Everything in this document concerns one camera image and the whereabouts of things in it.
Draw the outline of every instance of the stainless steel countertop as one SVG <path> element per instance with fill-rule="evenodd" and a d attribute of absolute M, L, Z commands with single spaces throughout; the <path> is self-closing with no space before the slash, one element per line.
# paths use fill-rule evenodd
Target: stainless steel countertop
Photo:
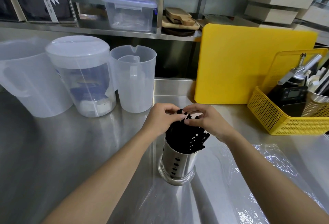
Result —
<path fill-rule="evenodd" d="M 187 96 L 153 98 L 182 108 L 192 101 Z M 329 211 L 325 135 L 271 136 L 245 105 L 215 108 L 252 144 L 276 143 Z M 33 118 L 14 96 L 0 93 L 0 223 L 41 221 L 141 128 L 147 114 L 128 113 L 117 104 L 99 118 L 83 117 L 74 106 L 55 117 Z M 109 223 L 236 223 L 212 153 L 218 141 L 207 140 L 195 179 L 182 187 L 167 184 L 157 171 L 162 146 L 163 136 L 148 148 Z"/>

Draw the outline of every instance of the stainless steel cylinder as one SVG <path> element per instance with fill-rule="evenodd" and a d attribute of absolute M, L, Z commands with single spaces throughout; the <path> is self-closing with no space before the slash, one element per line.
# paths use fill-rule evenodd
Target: stainless steel cylinder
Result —
<path fill-rule="evenodd" d="M 192 154 L 179 153 L 173 150 L 164 138 L 163 152 L 158 164 L 161 177 L 175 186 L 190 182 L 195 174 L 197 154 L 198 151 Z"/>
<path fill-rule="evenodd" d="M 308 91 L 306 97 L 306 105 L 302 113 L 302 117 L 317 116 L 317 112 L 321 108 L 326 107 L 329 103 L 329 97 L 325 97 Z"/>

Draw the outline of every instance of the metal straw holder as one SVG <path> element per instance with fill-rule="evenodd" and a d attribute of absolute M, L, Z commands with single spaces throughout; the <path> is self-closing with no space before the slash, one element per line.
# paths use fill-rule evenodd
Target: metal straw holder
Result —
<path fill-rule="evenodd" d="M 182 154 L 173 150 L 165 137 L 162 156 L 158 164 L 161 177 L 174 186 L 182 186 L 190 182 L 195 174 L 197 154 L 198 151 L 192 154 Z"/>
<path fill-rule="evenodd" d="M 325 97 L 314 92 L 307 92 L 306 105 L 302 117 L 313 117 L 321 108 L 329 104 L 329 97 Z"/>

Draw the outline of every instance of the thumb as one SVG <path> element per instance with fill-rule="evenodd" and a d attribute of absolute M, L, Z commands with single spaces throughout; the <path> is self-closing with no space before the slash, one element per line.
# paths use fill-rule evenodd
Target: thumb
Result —
<path fill-rule="evenodd" d="M 181 121 L 186 117 L 184 114 L 172 114 L 172 115 L 168 115 L 168 116 L 169 116 L 169 119 L 171 120 L 171 123 Z"/>
<path fill-rule="evenodd" d="M 203 119 L 186 119 L 184 121 L 184 124 L 189 125 L 189 126 L 197 126 L 197 127 L 202 127 L 203 126 Z"/>

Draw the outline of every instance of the canister base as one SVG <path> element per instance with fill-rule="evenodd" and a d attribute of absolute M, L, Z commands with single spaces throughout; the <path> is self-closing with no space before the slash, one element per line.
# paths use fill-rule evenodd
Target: canister base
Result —
<path fill-rule="evenodd" d="M 185 183 L 190 182 L 195 174 L 195 165 L 193 169 L 186 175 L 180 178 L 172 178 L 168 172 L 166 172 L 163 163 L 162 163 L 162 155 L 160 157 L 159 163 L 158 163 L 158 170 L 161 175 L 161 177 L 169 184 L 174 185 L 174 186 L 182 186 Z"/>

